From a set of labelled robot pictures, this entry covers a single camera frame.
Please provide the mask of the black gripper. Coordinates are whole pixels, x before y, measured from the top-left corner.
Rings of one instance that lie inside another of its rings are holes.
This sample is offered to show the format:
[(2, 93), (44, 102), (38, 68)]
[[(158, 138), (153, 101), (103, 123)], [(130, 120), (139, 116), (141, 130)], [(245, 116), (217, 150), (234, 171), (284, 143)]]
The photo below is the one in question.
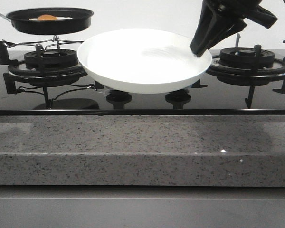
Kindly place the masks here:
[(266, 29), (271, 28), (278, 18), (260, 6), (259, 0), (204, 0), (190, 48), (201, 57), (222, 40), (241, 32), (251, 20)]

